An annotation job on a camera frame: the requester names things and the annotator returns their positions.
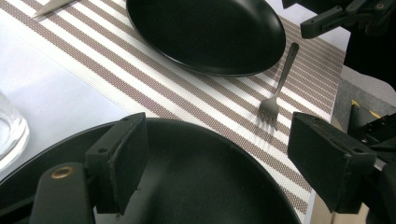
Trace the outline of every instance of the metal screw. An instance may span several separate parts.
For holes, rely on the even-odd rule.
[[[65,166],[65,167],[56,169],[54,172],[52,172],[50,177],[52,177],[52,179],[62,179],[62,178],[65,178],[65,177],[73,174],[73,172],[74,172],[73,167]]]

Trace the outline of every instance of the black plate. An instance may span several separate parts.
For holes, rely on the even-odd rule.
[[[83,162],[88,148],[112,125],[70,137],[5,178],[0,217],[8,206],[35,194],[39,177],[50,167]],[[275,180],[233,142],[182,121],[147,119],[147,125],[148,165],[117,223],[299,223]],[[115,215],[96,219],[112,223]]]
[[[126,7],[152,47],[199,73],[257,74],[286,46],[279,17],[263,0],[127,0]]]

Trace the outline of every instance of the fork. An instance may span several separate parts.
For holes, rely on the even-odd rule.
[[[280,90],[282,89],[283,84],[285,84],[286,78],[288,77],[289,71],[297,55],[298,49],[299,45],[297,43],[291,43],[288,56],[283,66],[282,75],[280,76],[280,80],[277,84],[274,95],[269,99],[263,100],[259,106],[259,117],[262,122],[268,123],[269,125],[275,127],[276,130],[277,115],[279,113],[279,106],[276,103],[276,99],[280,94]]]

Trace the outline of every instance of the table runner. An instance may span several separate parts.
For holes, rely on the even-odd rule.
[[[184,120],[234,141],[270,173],[304,219],[311,188],[287,157],[291,115],[301,111],[330,120],[342,50],[319,38],[301,39],[300,28],[280,18],[287,46],[272,68],[249,77],[205,76],[177,66],[148,46],[129,22],[124,0],[80,0],[46,19],[32,20],[47,2],[2,0],[0,19],[131,114]],[[297,42],[300,51],[277,100],[275,131],[260,122],[257,110],[275,91],[291,42]]]

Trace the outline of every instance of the drinking glass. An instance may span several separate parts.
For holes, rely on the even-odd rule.
[[[18,109],[0,92],[0,171],[14,162],[29,140],[29,126]]]

